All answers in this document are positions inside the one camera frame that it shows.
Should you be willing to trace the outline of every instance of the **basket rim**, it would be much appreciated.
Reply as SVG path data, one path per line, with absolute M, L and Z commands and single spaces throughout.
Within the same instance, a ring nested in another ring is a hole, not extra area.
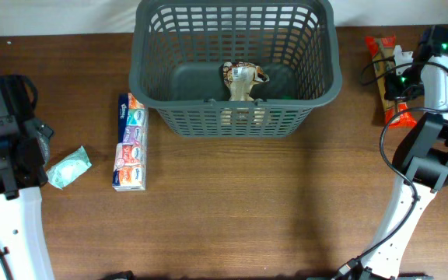
M 340 58 L 338 50 L 338 38 L 336 35 L 336 29 L 334 27 L 334 13 L 333 7 L 328 0 L 312 0 L 319 2 L 324 8 L 326 22 L 327 22 L 327 35 L 329 40 L 330 49 L 330 64 L 331 64 L 331 74 L 333 81 L 330 86 L 326 89 L 326 93 L 323 96 L 317 97 L 313 100 L 276 100 L 269 99 L 266 101 L 255 100 L 250 101 L 215 101 L 215 100 L 178 100 L 178 101 L 160 101 L 154 100 L 149 97 L 144 89 L 141 87 L 140 79 L 140 64 L 142 59 L 142 50 L 144 49 L 143 41 L 145 37 L 145 28 L 142 20 L 148 19 L 148 12 L 151 4 L 157 4 L 158 6 L 163 5 L 163 1 L 160 0 L 143 0 L 139 3 L 136 10 L 136 24 L 135 31 L 131 46 L 131 69 L 129 72 L 129 88 L 132 94 L 136 97 L 139 102 L 145 104 L 147 107 L 154 109 L 188 109 L 191 107 L 208 107 L 209 110 L 217 108 L 257 108 L 257 107 L 291 107 L 291 108 L 314 108 L 324 106 L 331 101 L 333 101 L 341 91 L 342 76 L 340 69 Z M 285 0 L 276 0 L 277 5 L 291 3 Z M 208 0 L 193 0 L 188 4 L 202 4 L 202 5 L 222 5 L 220 3 L 211 4 Z M 242 0 L 228 0 L 226 5 L 239 5 L 243 4 Z

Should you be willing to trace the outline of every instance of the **brown tabletop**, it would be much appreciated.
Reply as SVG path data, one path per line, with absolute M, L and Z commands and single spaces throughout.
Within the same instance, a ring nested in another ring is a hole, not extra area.
M 132 34 L 0 37 L 0 75 L 28 75 L 54 130 L 51 164 L 84 145 L 93 167 L 44 186 L 56 279 L 247 277 L 334 271 L 366 247 L 394 180 L 378 150 L 383 111 L 365 35 L 414 50 L 425 26 L 337 28 L 343 87 L 281 139 L 182 138 L 150 111 L 147 191 L 111 187 L 117 98 L 128 91 Z M 408 130 L 392 130 L 393 152 Z M 448 279 L 448 187 L 426 210 L 401 272 Z

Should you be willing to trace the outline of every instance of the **white wall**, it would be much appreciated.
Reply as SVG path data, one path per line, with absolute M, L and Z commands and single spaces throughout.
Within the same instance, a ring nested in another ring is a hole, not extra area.
M 448 0 L 330 2 L 337 26 L 448 23 Z M 138 3 L 139 0 L 0 0 L 0 36 L 132 32 Z

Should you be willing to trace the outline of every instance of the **gray plastic basket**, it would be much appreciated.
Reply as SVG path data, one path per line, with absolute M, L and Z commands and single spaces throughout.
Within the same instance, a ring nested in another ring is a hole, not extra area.
M 226 61 L 269 75 L 254 102 L 228 101 Z M 289 135 L 340 91 L 333 10 L 328 0 L 143 0 L 129 84 L 180 135 Z

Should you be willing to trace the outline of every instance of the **teal wrapper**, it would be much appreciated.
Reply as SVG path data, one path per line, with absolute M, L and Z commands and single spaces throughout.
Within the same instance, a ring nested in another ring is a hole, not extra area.
M 81 146 L 77 151 L 65 157 L 46 172 L 48 182 L 62 189 L 81 176 L 91 166 L 89 157 L 84 147 Z

